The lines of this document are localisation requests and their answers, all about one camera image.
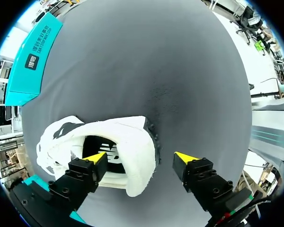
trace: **gray table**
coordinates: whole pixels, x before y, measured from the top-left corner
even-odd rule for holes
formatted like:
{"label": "gray table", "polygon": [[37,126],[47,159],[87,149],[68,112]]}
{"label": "gray table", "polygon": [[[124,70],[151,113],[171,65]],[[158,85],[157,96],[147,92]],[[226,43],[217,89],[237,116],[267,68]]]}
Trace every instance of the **gray table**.
{"label": "gray table", "polygon": [[202,227],[210,215],[172,170],[175,151],[207,157],[238,181],[250,129],[249,85],[239,53],[200,0],[90,0],[69,11],[49,54],[42,91],[23,107],[35,173],[35,147],[54,121],[144,115],[155,123],[162,164],[135,198],[98,188],[79,209],[97,227]]}

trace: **shoe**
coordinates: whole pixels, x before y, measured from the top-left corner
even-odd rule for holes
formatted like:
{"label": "shoe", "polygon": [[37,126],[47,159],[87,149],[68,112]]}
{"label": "shoe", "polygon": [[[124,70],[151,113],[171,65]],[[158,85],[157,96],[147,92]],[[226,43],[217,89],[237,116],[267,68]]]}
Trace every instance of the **shoe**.
{"label": "shoe", "polygon": [[135,197],[144,191],[159,163],[159,147],[153,125],[144,116],[92,123],[69,116],[45,129],[36,151],[38,165],[56,180],[73,159],[106,152],[108,171],[99,186],[126,189]]}

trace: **teal machine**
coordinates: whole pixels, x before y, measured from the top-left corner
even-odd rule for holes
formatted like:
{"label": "teal machine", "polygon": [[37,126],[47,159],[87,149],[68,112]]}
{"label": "teal machine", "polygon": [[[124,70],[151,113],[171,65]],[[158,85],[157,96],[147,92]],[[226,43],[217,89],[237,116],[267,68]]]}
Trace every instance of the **teal machine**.
{"label": "teal machine", "polygon": [[62,25],[48,12],[23,41],[10,72],[5,105],[22,106],[40,94],[46,60]]}

